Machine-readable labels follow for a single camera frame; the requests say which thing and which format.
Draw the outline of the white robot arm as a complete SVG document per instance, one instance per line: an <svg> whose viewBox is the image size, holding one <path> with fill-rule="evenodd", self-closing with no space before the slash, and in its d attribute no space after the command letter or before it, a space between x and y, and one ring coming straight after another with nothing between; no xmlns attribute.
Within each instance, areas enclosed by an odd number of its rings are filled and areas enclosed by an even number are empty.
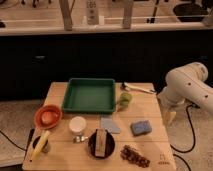
<svg viewBox="0 0 213 171"><path fill-rule="evenodd" d="M207 78L207 67L200 62L174 68L166 74L166 86L157 95L165 125L173 121L176 116L174 108L182 105L185 100L213 114L213 88L205 83Z"/></svg>

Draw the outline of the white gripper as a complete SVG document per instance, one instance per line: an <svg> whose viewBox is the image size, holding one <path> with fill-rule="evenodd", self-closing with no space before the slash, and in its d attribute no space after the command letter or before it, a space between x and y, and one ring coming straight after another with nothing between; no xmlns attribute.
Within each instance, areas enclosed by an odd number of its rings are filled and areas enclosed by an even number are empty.
<svg viewBox="0 0 213 171"><path fill-rule="evenodd" d="M174 118L176 117L176 112L173 111L173 109L178 106L178 103L171 101L166 97L160 97L159 102L161 106L162 116L166 117L165 125L168 126L173 122Z"/></svg>

